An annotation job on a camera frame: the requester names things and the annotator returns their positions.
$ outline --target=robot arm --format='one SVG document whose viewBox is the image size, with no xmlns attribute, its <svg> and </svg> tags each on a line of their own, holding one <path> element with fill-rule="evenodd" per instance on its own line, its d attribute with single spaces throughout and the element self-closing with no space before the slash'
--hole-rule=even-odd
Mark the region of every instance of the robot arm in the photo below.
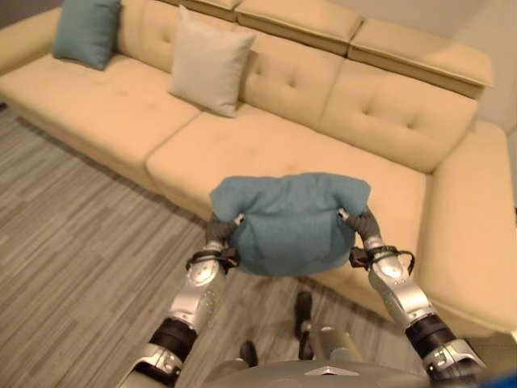
<svg viewBox="0 0 517 388">
<path fill-rule="evenodd" d="M 244 219 L 208 222 L 206 245 L 187 262 L 187 278 L 172 301 L 167 318 L 154 332 L 120 388 L 174 386 L 183 362 L 215 313 L 225 287 L 225 275 L 238 264 L 226 239 Z"/>
<path fill-rule="evenodd" d="M 473 382 L 474 373 L 485 365 L 440 319 L 425 293 L 399 262 L 393 252 L 396 248 L 385 245 L 370 209 L 366 208 L 360 217 L 351 216 L 343 209 L 338 215 L 363 239 L 368 256 L 364 267 L 370 284 L 381 295 L 395 323 L 405 330 L 431 380 L 447 384 Z"/>
</svg>

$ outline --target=white pillow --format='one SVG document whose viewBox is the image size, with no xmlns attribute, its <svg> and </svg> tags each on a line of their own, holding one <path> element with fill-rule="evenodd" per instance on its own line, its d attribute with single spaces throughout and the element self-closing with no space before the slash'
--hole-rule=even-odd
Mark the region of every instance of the white pillow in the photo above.
<svg viewBox="0 0 517 388">
<path fill-rule="evenodd" d="M 218 30 L 179 6 L 169 92 L 235 117 L 242 70 L 253 41 L 251 33 Z"/>
</svg>

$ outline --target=gray laminate floor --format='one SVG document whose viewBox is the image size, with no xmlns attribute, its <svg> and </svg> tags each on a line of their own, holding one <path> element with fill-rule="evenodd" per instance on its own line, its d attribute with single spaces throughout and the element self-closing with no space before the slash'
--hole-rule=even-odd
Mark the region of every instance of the gray laminate floor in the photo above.
<svg viewBox="0 0 517 388">
<path fill-rule="evenodd" d="M 0 387 L 115 386 L 162 321 L 203 227 L 1 111 Z M 310 280 L 235 271 L 177 386 L 200 386 L 246 339 L 261 362 L 295 359 L 300 289 L 313 292 L 314 320 L 349 331 L 366 361 L 419 373 L 399 330 L 372 312 Z"/>
</svg>

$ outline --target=beige sofa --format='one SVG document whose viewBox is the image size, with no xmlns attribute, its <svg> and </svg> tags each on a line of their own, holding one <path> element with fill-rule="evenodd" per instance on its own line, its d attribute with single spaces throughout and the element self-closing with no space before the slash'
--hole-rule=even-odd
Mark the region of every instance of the beige sofa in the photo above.
<svg viewBox="0 0 517 388">
<path fill-rule="evenodd" d="M 461 335 L 517 327 L 517 254 L 505 136 L 475 120 L 490 59 L 332 2 L 185 1 L 256 40 L 237 118 L 167 92 L 178 8 L 123 0 L 104 71 L 49 54 L 58 9 L 0 31 L 0 96 L 57 139 L 207 219 L 231 175 L 327 171 L 366 180 L 385 241 Z M 365 271 L 317 274 L 387 316 Z"/>
</svg>

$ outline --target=wall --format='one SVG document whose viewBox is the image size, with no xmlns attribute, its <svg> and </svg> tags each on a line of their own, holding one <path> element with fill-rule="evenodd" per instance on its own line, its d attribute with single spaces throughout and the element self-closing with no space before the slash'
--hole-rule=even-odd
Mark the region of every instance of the wall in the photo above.
<svg viewBox="0 0 517 388">
<path fill-rule="evenodd" d="M 62 0 L 0 0 L 0 28 L 59 6 Z"/>
<path fill-rule="evenodd" d="M 517 0 L 327 1 L 374 19 L 450 37 L 490 55 L 494 88 L 481 97 L 478 117 L 501 126 L 508 135 L 517 206 Z"/>
</svg>

